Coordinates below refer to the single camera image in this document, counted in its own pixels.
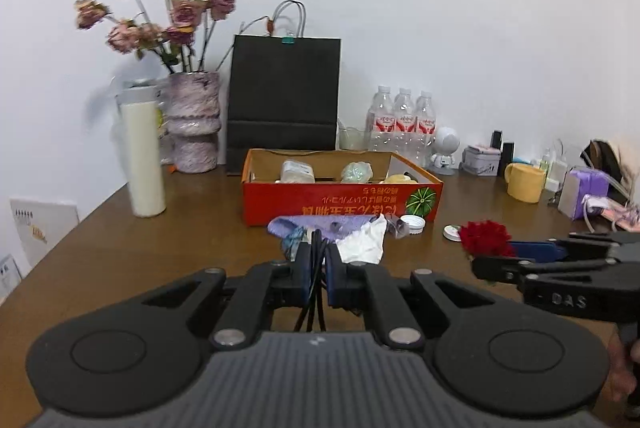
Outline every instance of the orange box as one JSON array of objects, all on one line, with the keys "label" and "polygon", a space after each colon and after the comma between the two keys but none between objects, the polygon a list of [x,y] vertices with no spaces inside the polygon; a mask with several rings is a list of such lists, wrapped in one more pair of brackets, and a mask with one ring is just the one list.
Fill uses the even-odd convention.
[{"label": "orange box", "polygon": [[[282,163],[295,159],[311,165],[315,184],[279,184]],[[367,162],[369,184],[340,183],[352,162]],[[379,184],[389,175],[409,173],[418,184]],[[433,221],[443,183],[404,157],[389,152],[302,152],[252,149],[242,169],[243,218],[247,225],[267,225],[281,215],[376,215],[409,212]]]}]

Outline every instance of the purple box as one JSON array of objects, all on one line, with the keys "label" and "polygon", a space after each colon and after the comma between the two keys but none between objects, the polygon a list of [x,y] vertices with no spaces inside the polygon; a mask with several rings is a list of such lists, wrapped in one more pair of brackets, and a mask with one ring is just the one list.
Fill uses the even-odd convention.
[{"label": "purple box", "polygon": [[582,218],[585,195],[606,197],[609,191],[607,175],[591,168],[574,168],[566,174],[558,209],[572,220]]}]

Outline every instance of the red flower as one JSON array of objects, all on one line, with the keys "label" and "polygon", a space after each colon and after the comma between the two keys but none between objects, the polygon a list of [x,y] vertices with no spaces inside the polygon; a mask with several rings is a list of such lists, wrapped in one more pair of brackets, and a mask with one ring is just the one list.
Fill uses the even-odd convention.
[{"label": "red flower", "polygon": [[462,247],[473,257],[515,257],[516,254],[509,243],[510,239],[511,235],[507,233],[507,228],[491,220],[469,222],[460,228]]}]

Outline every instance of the mug handle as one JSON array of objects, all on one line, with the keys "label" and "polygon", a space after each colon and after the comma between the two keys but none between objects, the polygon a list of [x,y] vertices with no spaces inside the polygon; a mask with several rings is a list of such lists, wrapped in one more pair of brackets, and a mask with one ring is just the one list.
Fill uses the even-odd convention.
[{"label": "mug handle", "polygon": [[509,184],[509,178],[511,176],[511,170],[513,169],[514,163],[511,163],[504,169],[504,181]]}]

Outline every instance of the white robot figurine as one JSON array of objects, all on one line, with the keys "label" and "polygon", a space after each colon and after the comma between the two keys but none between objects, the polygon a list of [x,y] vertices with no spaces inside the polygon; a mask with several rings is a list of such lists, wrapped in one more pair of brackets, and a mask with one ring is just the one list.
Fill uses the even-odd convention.
[{"label": "white robot figurine", "polygon": [[453,128],[437,128],[436,137],[433,140],[433,149],[436,153],[431,156],[427,169],[438,175],[453,175],[455,171],[451,168],[454,164],[452,154],[459,146],[460,139]]}]

